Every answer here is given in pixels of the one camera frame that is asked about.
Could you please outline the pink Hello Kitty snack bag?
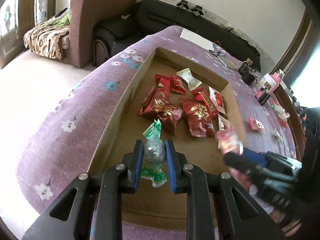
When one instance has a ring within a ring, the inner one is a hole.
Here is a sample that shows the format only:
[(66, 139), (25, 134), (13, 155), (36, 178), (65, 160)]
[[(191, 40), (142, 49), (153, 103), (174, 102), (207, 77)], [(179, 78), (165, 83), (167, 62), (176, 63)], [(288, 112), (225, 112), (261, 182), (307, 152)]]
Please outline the pink Hello Kitty snack bag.
[(234, 127), (218, 131), (215, 135), (215, 139), (218, 143), (218, 149), (222, 154), (233, 152), (242, 155), (244, 150), (243, 143), (239, 139)]

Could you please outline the green cake snack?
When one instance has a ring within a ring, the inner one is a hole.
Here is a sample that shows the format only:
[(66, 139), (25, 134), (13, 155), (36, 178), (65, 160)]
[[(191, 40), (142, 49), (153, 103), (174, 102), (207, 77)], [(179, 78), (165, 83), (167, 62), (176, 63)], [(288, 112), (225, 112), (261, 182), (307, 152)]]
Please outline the green cake snack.
[(272, 131), (272, 134), (273, 134), (273, 137), (276, 139), (277, 142), (282, 142), (283, 139), (282, 139), (282, 136), (280, 135), (280, 133), (278, 132), (277, 129), (273, 129)]

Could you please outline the dark red gold snack bag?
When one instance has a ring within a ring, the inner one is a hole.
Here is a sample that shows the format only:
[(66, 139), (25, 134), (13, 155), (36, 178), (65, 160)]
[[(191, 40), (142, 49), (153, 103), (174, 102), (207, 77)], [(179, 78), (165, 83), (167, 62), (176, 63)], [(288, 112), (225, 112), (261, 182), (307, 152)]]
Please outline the dark red gold snack bag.
[(182, 104), (190, 134), (198, 138), (214, 138), (214, 126), (205, 104), (186, 97), (180, 97), (179, 101)]

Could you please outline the red white snack sachet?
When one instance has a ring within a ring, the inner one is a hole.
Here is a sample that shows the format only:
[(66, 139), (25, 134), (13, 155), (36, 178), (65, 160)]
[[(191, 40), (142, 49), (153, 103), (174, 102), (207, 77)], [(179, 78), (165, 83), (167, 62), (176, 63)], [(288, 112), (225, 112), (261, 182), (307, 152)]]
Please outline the red white snack sachet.
[(223, 98), (221, 96), (221, 93), (219, 91), (213, 89), (212, 87), (208, 87), (208, 89), (209, 89), (210, 99), (211, 99), (212, 103), (214, 104), (214, 106), (216, 107), (217, 111), (225, 115), (226, 111), (225, 111), (225, 107), (224, 107)]

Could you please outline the green clear candy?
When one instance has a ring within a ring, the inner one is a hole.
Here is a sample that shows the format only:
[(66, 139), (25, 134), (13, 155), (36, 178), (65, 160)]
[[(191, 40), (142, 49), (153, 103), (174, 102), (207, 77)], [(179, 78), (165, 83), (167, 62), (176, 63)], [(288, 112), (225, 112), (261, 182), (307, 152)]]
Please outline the green clear candy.
[(146, 139), (144, 146), (143, 167), (141, 177), (152, 181), (153, 187), (161, 187), (167, 182), (165, 173), (162, 171), (166, 161), (166, 151), (164, 141), (161, 140), (161, 121), (154, 120), (144, 131)]

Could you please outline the pink My Melody candy bag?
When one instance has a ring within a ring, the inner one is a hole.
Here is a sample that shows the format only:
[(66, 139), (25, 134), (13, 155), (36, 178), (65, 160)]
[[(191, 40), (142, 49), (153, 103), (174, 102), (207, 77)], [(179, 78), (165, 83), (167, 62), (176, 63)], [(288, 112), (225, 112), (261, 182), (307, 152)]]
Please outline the pink My Melody candy bag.
[(248, 119), (248, 123), (249, 123), (250, 128), (251, 128), (253, 131), (262, 132), (262, 131), (265, 130), (263, 124), (262, 124), (259, 120), (257, 120), (257, 119), (249, 118), (249, 119)]

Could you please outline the black pot figurine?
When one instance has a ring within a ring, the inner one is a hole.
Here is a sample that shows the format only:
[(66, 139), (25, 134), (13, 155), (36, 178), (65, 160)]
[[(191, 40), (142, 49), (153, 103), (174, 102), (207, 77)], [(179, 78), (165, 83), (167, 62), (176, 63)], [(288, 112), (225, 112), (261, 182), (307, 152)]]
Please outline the black pot figurine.
[(268, 93), (271, 88), (271, 85), (266, 81), (264, 84), (262, 84), (261, 88), (256, 92), (255, 98), (257, 99), (257, 102), (261, 106), (263, 106), (267, 100), (270, 98), (270, 94)]
[(241, 75), (242, 81), (248, 86), (251, 86), (255, 81), (255, 73), (258, 69), (253, 66), (253, 61), (247, 58), (239, 67), (238, 72)]

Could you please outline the white plastic jar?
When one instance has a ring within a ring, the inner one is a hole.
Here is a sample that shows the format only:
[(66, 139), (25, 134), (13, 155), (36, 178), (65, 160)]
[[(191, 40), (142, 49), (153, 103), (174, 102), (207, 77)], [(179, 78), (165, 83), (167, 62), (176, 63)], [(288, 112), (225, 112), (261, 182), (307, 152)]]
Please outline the white plastic jar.
[(258, 80), (257, 89), (260, 90), (263, 88), (268, 94), (270, 94), (276, 84), (277, 83), (273, 77), (269, 73), (266, 73), (260, 80)]

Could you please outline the black pot figurine far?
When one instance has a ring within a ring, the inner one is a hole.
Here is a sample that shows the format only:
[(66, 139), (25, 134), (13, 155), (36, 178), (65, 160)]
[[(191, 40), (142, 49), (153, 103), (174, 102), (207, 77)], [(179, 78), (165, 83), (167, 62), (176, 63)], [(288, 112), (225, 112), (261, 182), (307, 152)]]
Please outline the black pot figurine far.
[(251, 86), (255, 81), (255, 73), (258, 69), (253, 66), (253, 61), (247, 58), (239, 67), (238, 72), (241, 75), (242, 81), (248, 86)]

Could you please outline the purple floral tablecloth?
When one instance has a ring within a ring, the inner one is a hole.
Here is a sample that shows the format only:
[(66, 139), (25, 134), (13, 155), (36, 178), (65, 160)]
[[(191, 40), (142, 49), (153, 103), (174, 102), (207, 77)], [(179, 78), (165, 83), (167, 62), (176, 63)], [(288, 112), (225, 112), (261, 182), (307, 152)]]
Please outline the purple floral tablecloth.
[[(158, 47), (207, 67), (231, 84), (250, 149), (296, 157), (289, 126), (280, 124), (269, 103), (264, 106), (257, 103), (254, 97), (257, 89), (246, 85), (238, 72), (225, 67), (208, 50), (180, 38), (182, 30), (171, 26), (129, 46), (80, 81), (49, 113), (29, 142), (17, 169), (20, 188), (36, 211), (44, 211), (81, 172), (88, 172), (121, 92)], [(249, 118), (259, 120), (265, 130), (253, 131)], [(273, 137), (274, 128), (282, 136), (282, 142)]]

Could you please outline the red snack packets in box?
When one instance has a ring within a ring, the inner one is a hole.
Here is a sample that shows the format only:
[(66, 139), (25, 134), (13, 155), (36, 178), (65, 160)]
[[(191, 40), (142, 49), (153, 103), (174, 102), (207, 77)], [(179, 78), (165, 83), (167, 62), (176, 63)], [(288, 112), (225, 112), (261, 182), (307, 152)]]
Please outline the red snack packets in box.
[[(186, 97), (187, 91), (183, 86), (182, 78), (175, 74), (169, 76), (156, 74), (155, 81), (156, 85), (148, 92), (138, 115), (152, 121), (159, 119), (162, 128), (170, 134), (175, 135), (179, 122), (182, 118), (185, 118), (179, 98)], [(191, 94), (191, 99), (205, 104), (210, 113), (211, 120), (217, 117), (217, 109), (201, 85), (192, 90)]]

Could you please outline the small colourful booklet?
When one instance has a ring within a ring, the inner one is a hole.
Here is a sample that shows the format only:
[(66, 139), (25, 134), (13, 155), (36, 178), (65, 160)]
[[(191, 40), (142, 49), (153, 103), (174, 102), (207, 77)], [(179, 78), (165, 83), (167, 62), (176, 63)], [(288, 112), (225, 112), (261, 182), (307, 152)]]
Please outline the small colourful booklet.
[(223, 56), (219, 56), (219, 59), (225, 67), (227, 67), (231, 70), (234, 70), (234, 71), (239, 70), (239, 67), (232, 60), (230, 60), (226, 57), (223, 57)]

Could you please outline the white wrapped candy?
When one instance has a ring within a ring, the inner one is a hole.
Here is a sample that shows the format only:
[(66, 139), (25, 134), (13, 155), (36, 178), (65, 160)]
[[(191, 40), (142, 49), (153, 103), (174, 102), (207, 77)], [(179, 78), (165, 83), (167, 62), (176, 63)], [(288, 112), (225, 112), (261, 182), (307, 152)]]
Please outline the white wrapped candy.
[(193, 77), (191, 70), (189, 68), (185, 68), (183, 70), (176, 72), (176, 75), (182, 78), (187, 83), (190, 91), (196, 89), (202, 84), (200, 80)]

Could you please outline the white paper pad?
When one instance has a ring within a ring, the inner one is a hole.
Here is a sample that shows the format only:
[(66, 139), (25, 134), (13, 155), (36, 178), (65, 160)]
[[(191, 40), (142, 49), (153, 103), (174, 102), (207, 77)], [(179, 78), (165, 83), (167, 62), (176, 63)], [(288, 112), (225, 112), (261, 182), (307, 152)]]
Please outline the white paper pad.
[(212, 50), (216, 52), (213, 42), (210, 42), (209, 40), (203, 38), (202, 36), (192, 31), (189, 31), (188, 29), (183, 28), (180, 34), (180, 38), (190, 41), (203, 49)]

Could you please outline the patterned throw blanket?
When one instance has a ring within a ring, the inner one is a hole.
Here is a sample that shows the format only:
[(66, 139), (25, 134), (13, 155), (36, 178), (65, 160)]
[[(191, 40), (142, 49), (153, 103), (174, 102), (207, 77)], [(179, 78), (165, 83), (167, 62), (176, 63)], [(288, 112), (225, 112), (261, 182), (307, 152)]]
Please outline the patterned throw blanket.
[(27, 31), (23, 36), (25, 48), (50, 59), (61, 60), (63, 48), (60, 38), (69, 34), (72, 14), (52, 17)]

